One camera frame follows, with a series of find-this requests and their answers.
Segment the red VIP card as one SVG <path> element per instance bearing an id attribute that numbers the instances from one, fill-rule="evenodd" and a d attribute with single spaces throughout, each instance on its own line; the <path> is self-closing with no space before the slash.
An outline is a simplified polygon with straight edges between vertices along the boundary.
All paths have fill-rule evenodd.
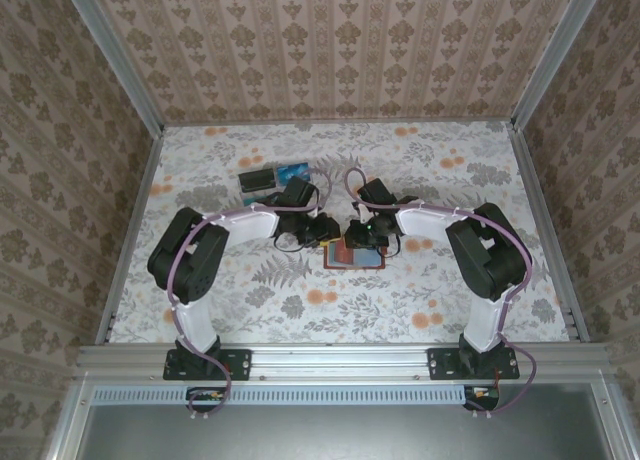
<path id="1" fill-rule="evenodd" d="M 332 266 L 351 266 L 354 262 L 353 250 L 344 243 L 336 242 L 329 246 L 328 262 Z"/>

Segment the brown leather card holder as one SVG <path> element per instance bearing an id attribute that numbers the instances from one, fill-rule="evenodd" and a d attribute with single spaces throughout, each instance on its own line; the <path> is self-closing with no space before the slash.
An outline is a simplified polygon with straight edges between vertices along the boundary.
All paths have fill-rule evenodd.
<path id="1" fill-rule="evenodd" d="M 334 241 L 333 243 L 344 243 L 343 239 Z M 354 262 L 351 266 L 332 266 L 328 262 L 329 246 L 324 247 L 323 266 L 329 270 L 381 270 L 385 268 L 385 259 L 376 251 L 371 249 L 352 249 L 354 253 Z"/>

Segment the blue bank card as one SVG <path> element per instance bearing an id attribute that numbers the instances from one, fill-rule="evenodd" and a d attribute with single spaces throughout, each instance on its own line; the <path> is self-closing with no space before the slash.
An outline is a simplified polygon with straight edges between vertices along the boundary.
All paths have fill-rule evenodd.
<path id="1" fill-rule="evenodd" d="M 311 173 L 307 162 L 283 165 L 276 168 L 276 176 L 281 185 L 286 185 L 293 177 L 309 182 Z"/>

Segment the black bank card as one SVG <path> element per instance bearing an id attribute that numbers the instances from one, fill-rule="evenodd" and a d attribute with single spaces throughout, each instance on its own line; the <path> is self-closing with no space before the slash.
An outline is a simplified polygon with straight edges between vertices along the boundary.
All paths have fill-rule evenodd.
<path id="1" fill-rule="evenodd" d="M 267 190 L 276 187 L 276 178 L 273 169 L 262 169 L 244 172 L 238 175 L 241 191 L 250 193 Z"/>

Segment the clear plastic card tray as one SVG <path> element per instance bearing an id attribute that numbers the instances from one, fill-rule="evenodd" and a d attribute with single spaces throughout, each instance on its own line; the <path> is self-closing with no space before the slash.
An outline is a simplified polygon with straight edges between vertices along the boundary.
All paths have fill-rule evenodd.
<path id="1" fill-rule="evenodd" d="M 308 163 L 285 164 L 241 173 L 239 186 L 244 205 L 305 207 L 319 198 Z"/>

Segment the floral table cover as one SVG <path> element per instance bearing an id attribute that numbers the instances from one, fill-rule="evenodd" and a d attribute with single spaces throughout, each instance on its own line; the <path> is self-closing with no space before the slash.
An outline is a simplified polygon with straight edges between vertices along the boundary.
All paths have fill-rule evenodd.
<path id="1" fill-rule="evenodd" d="M 307 162 L 347 226 L 350 195 L 379 178 L 398 197 L 472 210 L 500 207 L 533 258 L 529 285 L 514 300 L 504 332 L 514 342 L 568 339 L 520 176 L 507 122 L 355 123 L 169 128 L 136 240 L 110 339 L 175 339 L 170 304 L 148 273 L 148 258 L 175 213 L 243 205 L 238 175 Z M 381 270 L 329 270 L 321 250 L 290 237 L 226 250 L 204 298 L 226 343 L 454 342 L 472 293 L 445 242 L 408 237 L 390 244 Z"/>

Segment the small connector board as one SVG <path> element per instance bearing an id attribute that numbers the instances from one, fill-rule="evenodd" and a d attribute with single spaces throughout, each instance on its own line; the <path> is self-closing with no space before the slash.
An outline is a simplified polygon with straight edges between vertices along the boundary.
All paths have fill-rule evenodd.
<path id="1" fill-rule="evenodd" d="M 192 418 L 207 418 L 226 401 L 226 387 L 190 388 L 186 392 L 186 407 Z"/>
<path id="2" fill-rule="evenodd" d="M 464 408 L 472 412 L 493 411 L 499 403 L 499 389 L 495 386 L 465 386 Z"/>

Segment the grey metal sheet panel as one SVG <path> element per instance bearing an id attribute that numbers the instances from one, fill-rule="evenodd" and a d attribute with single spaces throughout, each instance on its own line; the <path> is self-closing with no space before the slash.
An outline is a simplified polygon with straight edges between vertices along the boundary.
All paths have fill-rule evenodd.
<path id="1" fill-rule="evenodd" d="M 91 410 L 79 460 L 614 460 L 592 393 L 542 385 L 486 417 L 460 406 Z"/>

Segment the aluminium rear rail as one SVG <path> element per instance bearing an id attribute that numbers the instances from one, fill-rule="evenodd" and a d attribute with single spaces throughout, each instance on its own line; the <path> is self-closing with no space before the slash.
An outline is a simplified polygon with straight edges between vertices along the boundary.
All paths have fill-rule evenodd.
<path id="1" fill-rule="evenodd" d="M 232 126 L 276 126 L 276 125 L 320 125 L 320 124 L 355 124 L 355 123 L 470 123 L 470 122 L 507 122 L 512 124 L 509 116 L 479 117 L 393 117 L 393 118 L 330 118 L 330 119 L 269 119 L 247 121 L 209 121 L 209 122 L 167 122 L 162 126 L 168 128 L 186 127 L 232 127 Z"/>

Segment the aluminium mounting rail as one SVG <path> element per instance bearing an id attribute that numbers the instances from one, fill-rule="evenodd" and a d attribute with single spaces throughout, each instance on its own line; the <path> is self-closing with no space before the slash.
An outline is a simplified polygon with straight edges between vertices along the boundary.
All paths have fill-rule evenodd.
<path id="1" fill-rule="evenodd" d="M 256 344 L 248 382 L 255 385 L 428 384 L 427 350 L 443 344 Z M 129 343 L 83 347 L 73 378 L 95 384 L 158 385 L 169 343 Z M 532 366 L 535 381 L 590 383 L 611 379 L 613 369 L 597 343 L 525 343 L 516 353 L 522 383 Z"/>

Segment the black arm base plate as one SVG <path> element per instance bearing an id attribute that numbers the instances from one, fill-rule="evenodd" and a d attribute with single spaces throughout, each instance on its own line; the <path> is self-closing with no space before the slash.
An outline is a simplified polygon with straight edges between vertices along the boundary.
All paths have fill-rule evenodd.
<path id="1" fill-rule="evenodd" d="M 221 349 L 214 355 L 232 380 L 246 381 L 251 370 L 252 352 L 248 349 Z M 165 381 L 223 381 L 225 374 L 211 361 L 182 348 L 167 352 L 163 369 Z"/>
<path id="2" fill-rule="evenodd" d="M 431 348 L 427 350 L 429 375 L 432 380 L 491 380 L 520 378 L 513 349 L 498 345 L 489 352 L 474 349 Z"/>

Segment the aluminium side rail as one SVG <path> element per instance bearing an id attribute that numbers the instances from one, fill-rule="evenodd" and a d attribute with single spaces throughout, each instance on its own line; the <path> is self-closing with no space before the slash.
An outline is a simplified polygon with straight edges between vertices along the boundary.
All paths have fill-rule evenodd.
<path id="1" fill-rule="evenodd" d="M 549 269 L 554 289 L 563 312 L 568 337 L 571 341 L 588 343 L 591 341 L 591 338 L 562 254 L 533 160 L 526 144 L 524 133 L 511 124 L 509 124 L 509 127 L 512 149 L 528 196 L 529 205 L 544 251 L 546 265 Z"/>
<path id="2" fill-rule="evenodd" d="M 100 325 L 94 341 L 95 345 L 104 345 L 109 342 L 112 325 L 117 315 L 118 306 L 122 299 L 124 286 L 131 264 L 131 259 L 136 248 L 136 240 L 141 227 L 144 211 L 149 198 L 155 171 L 158 167 L 164 143 L 164 131 L 152 142 L 149 157 L 147 159 L 141 183 L 132 209 L 131 218 L 127 228 L 124 243 L 121 248 L 118 263 L 114 271 L 110 290 L 106 299 Z"/>

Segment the aluminium corner post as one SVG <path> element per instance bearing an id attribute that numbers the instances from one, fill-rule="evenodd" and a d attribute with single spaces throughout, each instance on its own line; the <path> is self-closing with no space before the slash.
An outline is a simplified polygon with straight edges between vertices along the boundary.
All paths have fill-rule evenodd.
<path id="1" fill-rule="evenodd" d="M 597 1 L 569 1 L 511 115 L 516 131 L 523 130 L 531 119 Z"/>
<path id="2" fill-rule="evenodd" d="M 164 121 L 159 108 L 144 86 L 123 42 L 98 0 L 71 0 L 102 51 L 117 80 L 127 94 L 147 131 L 154 140 L 162 136 Z"/>

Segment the aluminium lower frame bar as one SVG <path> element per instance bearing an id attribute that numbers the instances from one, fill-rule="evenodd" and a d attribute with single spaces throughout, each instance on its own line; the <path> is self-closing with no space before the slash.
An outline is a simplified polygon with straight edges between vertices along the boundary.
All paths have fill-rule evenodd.
<path id="1" fill-rule="evenodd" d="M 640 437 L 619 385 L 601 379 L 591 388 L 611 459 L 640 460 Z"/>
<path id="2" fill-rule="evenodd" d="M 85 378 L 71 384 L 45 460 L 77 460 L 94 390 L 95 387 Z"/>

